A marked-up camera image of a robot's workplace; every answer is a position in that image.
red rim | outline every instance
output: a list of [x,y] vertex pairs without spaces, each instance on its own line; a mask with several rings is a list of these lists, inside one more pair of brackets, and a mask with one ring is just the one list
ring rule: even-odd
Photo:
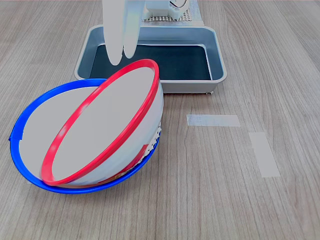
[[[96,97],[104,91],[108,86],[110,86],[113,82],[115,82],[118,78],[122,77],[123,75],[139,69],[147,67],[154,71],[154,78],[153,83],[150,88],[150,91],[145,98],[143,104],[139,108],[138,112],[135,114],[135,116],[132,118],[130,123],[125,127],[125,129],[119,134],[119,136],[102,152],[100,153],[94,160],[92,160],[89,164],[87,164],[85,167],[77,171],[76,173],[61,179],[61,180],[55,180],[53,173],[52,173],[52,166],[55,160],[56,153],[59,149],[59,146],[61,142],[63,141],[64,137],[66,136],[67,132],[71,128],[71,126],[75,123],[75,121],[78,119],[78,117],[81,115],[81,113],[84,111],[84,109],[89,106]],[[84,175],[88,174],[95,168],[97,168],[99,165],[101,165],[105,160],[107,160],[112,154],[114,154],[121,146],[122,144],[131,136],[131,134],[136,130],[138,125],[141,123],[141,121],[146,116],[148,110],[150,109],[151,104],[153,103],[158,88],[159,88],[159,67],[157,63],[151,59],[142,59],[135,61],[128,66],[122,68],[118,72],[116,72],[114,75],[108,78],[107,81],[105,81],[103,84],[101,84],[93,93],[90,94],[86,98],[86,100],[83,101],[83,103],[75,110],[75,112],[70,116],[70,118],[66,121],[66,123],[63,125],[55,139],[53,140],[49,150],[47,151],[43,163],[42,163],[42,169],[41,169],[41,176],[44,183],[50,186],[58,186],[62,184],[68,184],[72,181],[75,181]]]

table surface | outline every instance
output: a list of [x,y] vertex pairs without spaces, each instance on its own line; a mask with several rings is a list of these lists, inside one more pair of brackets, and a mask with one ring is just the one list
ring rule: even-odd
[[[38,96],[75,80],[100,1],[0,1],[0,239],[317,240],[320,236],[320,2],[199,1],[227,79],[166,95],[160,144],[131,179],[85,195],[40,189],[8,138]],[[188,126],[237,115],[241,127]],[[264,132],[280,177],[262,177]]]

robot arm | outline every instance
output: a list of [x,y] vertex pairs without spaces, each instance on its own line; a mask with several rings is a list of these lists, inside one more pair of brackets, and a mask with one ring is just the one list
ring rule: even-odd
[[103,31],[106,52],[112,65],[120,63],[123,52],[134,56],[142,19],[180,18],[189,0],[102,0]]

dark tray bottom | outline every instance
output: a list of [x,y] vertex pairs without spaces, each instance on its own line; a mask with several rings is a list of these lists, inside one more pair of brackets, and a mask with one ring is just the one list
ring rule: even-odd
[[159,66],[161,80],[211,80],[206,52],[201,46],[138,45],[131,59],[123,54],[113,66],[105,45],[98,46],[90,74],[91,79],[107,79],[118,70],[141,59],[152,59]]

white mesh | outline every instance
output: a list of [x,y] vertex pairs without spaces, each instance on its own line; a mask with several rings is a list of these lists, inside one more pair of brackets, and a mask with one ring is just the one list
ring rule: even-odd
[[149,19],[145,19],[144,22],[190,22],[192,21],[190,9],[187,9],[185,13],[179,19],[173,19],[170,16],[152,16]]

